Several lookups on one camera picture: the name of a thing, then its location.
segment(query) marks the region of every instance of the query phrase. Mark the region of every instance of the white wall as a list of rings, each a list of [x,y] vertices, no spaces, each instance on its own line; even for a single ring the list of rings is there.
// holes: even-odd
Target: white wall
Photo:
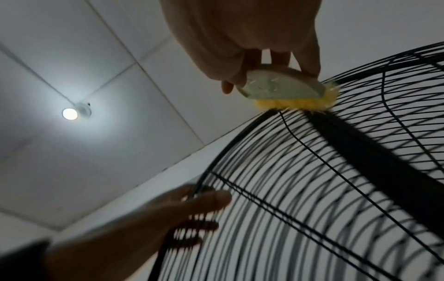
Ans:
[[[0,213],[0,255],[56,234],[56,231]]]

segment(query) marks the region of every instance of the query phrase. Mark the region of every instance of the black wire cage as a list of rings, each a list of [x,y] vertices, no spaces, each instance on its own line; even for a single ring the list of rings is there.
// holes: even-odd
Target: black wire cage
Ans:
[[[150,278],[444,280],[442,62],[444,43],[403,52],[333,77],[330,112],[259,116],[196,185],[233,194],[219,231]]]

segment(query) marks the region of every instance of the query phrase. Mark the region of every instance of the white ceiling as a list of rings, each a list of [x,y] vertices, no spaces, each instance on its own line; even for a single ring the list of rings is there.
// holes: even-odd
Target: white ceiling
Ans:
[[[321,78],[444,40],[443,10],[325,0]],[[55,228],[259,113],[196,69],[158,0],[3,0],[0,48],[0,207]],[[64,120],[63,96],[91,118]]]

